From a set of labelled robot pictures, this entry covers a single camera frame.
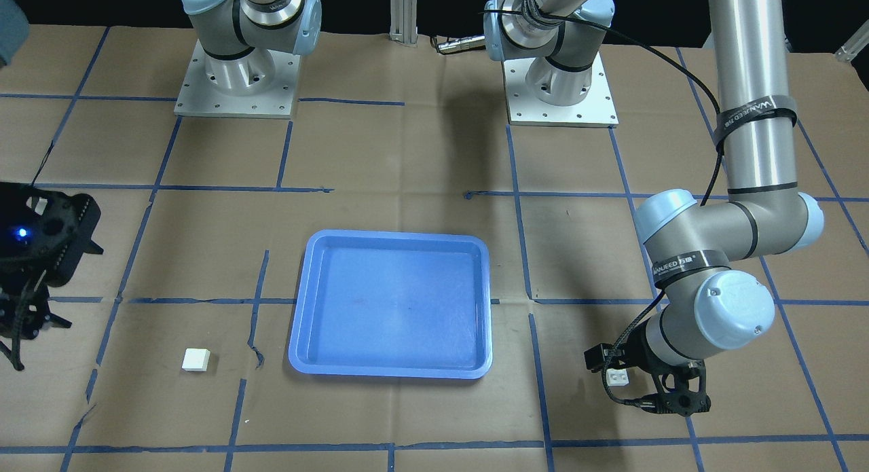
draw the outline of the metal mounting plate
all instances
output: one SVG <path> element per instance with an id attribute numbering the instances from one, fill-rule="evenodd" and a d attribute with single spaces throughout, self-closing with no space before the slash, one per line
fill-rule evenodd
<path id="1" fill-rule="evenodd" d="M 301 57 L 289 52 L 269 53 L 276 70 L 269 86 L 257 94 L 228 95 L 209 81 L 205 74 L 205 51 L 197 41 L 174 113 L 194 117 L 291 118 Z"/>
<path id="2" fill-rule="evenodd" d="M 618 114 L 615 113 L 615 104 L 600 54 L 592 64 L 592 85 L 587 97 L 581 103 L 569 107 L 544 103 L 525 85 L 525 74 L 533 62 L 534 58 L 504 62 L 504 88 L 510 124 L 574 128 L 608 128 L 618 125 Z"/>

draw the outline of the white block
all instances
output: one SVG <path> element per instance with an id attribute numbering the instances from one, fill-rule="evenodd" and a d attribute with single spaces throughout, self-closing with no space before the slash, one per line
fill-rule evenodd
<path id="1" fill-rule="evenodd" d="M 628 385 L 627 369 L 606 369 L 606 383 L 611 386 Z"/>
<path id="2" fill-rule="evenodd" d="M 187 372 L 204 372 L 208 370 L 208 358 L 211 358 L 211 351 L 205 348 L 187 348 L 181 367 Z"/>

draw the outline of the ur robot arm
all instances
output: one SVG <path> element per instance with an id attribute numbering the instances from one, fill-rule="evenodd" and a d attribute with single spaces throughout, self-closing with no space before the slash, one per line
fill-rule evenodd
<path id="1" fill-rule="evenodd" d="M 298 61 L 320 36 L 320 0 L 182 0 L 199 42 L 178 115 L 286 117 Z"/>
<path id="2" fill-rule="evenodd" d="M 581 101 L 588 88 L 583 73 L 603 32 L 574 29 L 554 17 L 573 14 L 609 24 L 611 1 L 599 1 L 609 7 L 601 5 L 597 13 L 584 11 L 596 7 L 590 5 L 595 0 L 490 1 L 490 10 L 518 12 L 487 15 L 489 56 L 537 57 L 537 72 L 527 81 L 540 85 L 538 98 L 558 105 Z M 796 104 L 788 92 L 781 0 L 709 0 L 709 7 L 724 110 L 714 142 L 726 158 L 728 200 L 701 206 L 677 189 L 639 207 L 635 227 L 655 287 L 669 303 L 629 328 L 624 344 L 585 352 L 593 372 L 648 372 L 655 394 L 617 401 L 656 414 L 708 411 L 704 360 L 747 345 L 773 324 L 769 290 L 731 262 L 801 249 L 824 227 L 817 202 L 797 190 Z"/>

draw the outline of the black background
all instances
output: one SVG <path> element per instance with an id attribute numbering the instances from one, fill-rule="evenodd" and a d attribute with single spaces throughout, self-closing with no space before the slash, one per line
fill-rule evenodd
<path id="1" fill-rule="evenodd" d="M 464 37 L 482 33 L 488 0 L 419 0 L 419 33 Z M 180 0 L 16 0 L 34 24 L 190 27 Z M 322 29 L 387 33 L 389 0 L 322 0 Z M 785 33 L 795 52 L 835 52 L 869 17 L 869 0 L 783 0 Z M 656 46 L 701 47 L 709 35 L 707 0 L 615 0 L 612 23 Z M 620 44 L 607 36 L 605 42 Z M 853 61 L 869 88 L 869 50 Z"/>

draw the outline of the blue tray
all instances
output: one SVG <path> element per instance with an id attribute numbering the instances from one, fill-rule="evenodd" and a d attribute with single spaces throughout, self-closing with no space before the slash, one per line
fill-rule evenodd
<path id="1" fill-rule="evenodd" d="M 319 231 L 308 240 L 288 354 L 307 374 L 480 378 L 492 366 L 486 245 Z"/>

